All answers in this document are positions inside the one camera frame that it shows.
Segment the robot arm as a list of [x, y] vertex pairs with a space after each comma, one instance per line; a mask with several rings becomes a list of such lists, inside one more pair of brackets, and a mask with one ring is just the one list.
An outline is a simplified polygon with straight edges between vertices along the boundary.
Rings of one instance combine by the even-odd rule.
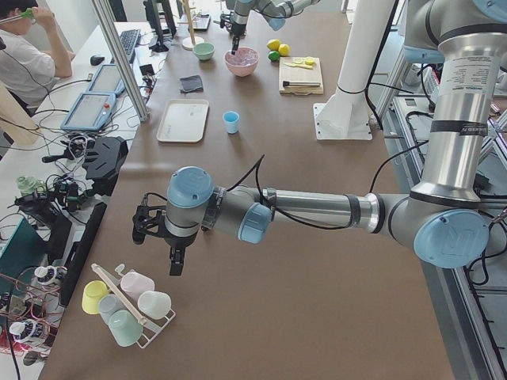
[[278, 4], [269, 0], [227, 1], [227, 8], [231, 11], [229, 14], [232, 31], [231, 54], [235, 55], [239, 48], [240, 39], [246, 31], [251, 12], [262, 15], [268, 25], [276, 31], [284, 26], [285, 19], [294, 17], [307, 7], [318, 3], [319, 0], [282, 1]]
[[202, 168], [181, 168], [167, 189], [170, 274], [182, 273], [185, 249], [199, 228], [257, 243], [281, 217], [324, 230], [385, 234], [440, 268], [478, 258], [490, 233], [473, 184], [497, 74], [506, 61], [505, 2], [409, 2], [404, 54], [411, 63], [443, 67], [422, 177], [408, 194], [228, 190]]

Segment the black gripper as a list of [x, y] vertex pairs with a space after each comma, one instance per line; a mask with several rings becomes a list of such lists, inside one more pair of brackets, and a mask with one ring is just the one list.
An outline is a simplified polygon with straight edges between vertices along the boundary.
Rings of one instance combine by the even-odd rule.
[[235, 55], [239, 48], [240, 43], [240, 37], [242, 37], [245, 34], [246, 31], [246, 25], [245, 24], [239, 24], [236, 22], [233, 22], [231, 24], [231, 32], [233, 34], [232, 38], [232, 47], [231, 47], [231, 54]]
[[183, 272], [185, 264], [185, 249], [189, 247], [195, 240], [196, 235], [191, 234], [186, 237], [175, 236], [169, 234], [164, 238], [170, 248], [170, 275], [180, 276]]

